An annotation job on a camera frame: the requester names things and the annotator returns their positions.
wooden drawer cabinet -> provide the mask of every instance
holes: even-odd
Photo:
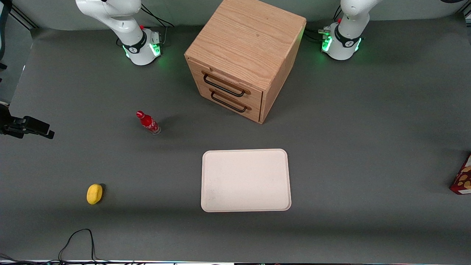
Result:
[[[263,123],[305,25],[305,18],[258,0],[224,0],[185,52],[200,94]]]

plastic tray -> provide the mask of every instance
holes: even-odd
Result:
[[[286,211],[290,206],[288,155],[283,149],[217,150],[203,155],[204,211]]]

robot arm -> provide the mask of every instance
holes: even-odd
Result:
[[[75,0],[75,3],[83,14],[114,31],[134,64],[147,65],[160,56],[159,33],[141,29],[132,17],[141,9],[141,0]]]
[[[340,6],[344,13],[339,32],[343,36],[354,39],[361,35],[370,21],[370,10],[382,0],[342,0]]]
[[[140,0],[76,0],[80,11],[110,27],[123,44],[133,45],[142,31],[132,17],[141,9]]]
[[[325,35],[321,50],[336,60],[347,60],[358,50],[361,33],[370,21],[370,10],[382,0],[341,0],[344,13],[319,32]]]

black metal handle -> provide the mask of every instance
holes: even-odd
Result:
[[[235,110],[235,111],[237,111],[237,112],[240,112],[240,113],[244,112],[244,111],[247,109],[246,106],[244,106],[244,109],[238,109],[238,108],[236,108],[236,107],[233,107],[233,106],[231,106],[231,105],[225,103],[224,101],[215,98],[215,97],[214,97],[214,93],[215,93],[214,91],[211,91],[211,98],[214,99],[215,101],[221,103],[222,105],[224,105],[224,106],[226,106],[226,107],[229,107],[229,108],[231,108],[231,109],[233,109],[233,110]]]
[[[208,77],[208,74],[204,74],[203,80],[204,80],[204,82],[205,82],[206,84],[210,84],[210,85],[212,85],[213,87],[219,88],[219,89],[221,89],[222,91],[224,91],[224,92],[226,92],[226,93],[229,93],[229,94],[231,94],[231,95],[233,95],[233,96],[236,96],[236,97],[240,98],[240,97],[243,96],[244,93],[245,93],[245,91],[243,91],[243,90],[242,90],[242,93],[240,93],[240,94],[234,93],[234,92],[232,92],[232,91],[230,91],[230,90],[227,90],[227,89],[223,88],[222,86],[220,86],[220,85],[218,85],[218,84],[215,84],[215,83],[213,83],[213,82],[211,82],[211,81],[208,81],[208,80],[206,79],[207,77]]]

coca-cola bottle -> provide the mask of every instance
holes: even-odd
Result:
[[[160,133],[160,126],[151,116],[144,114],[141,110],[136,112],[136,116],[140,119],[142,126],[148,129],[152,134]]]

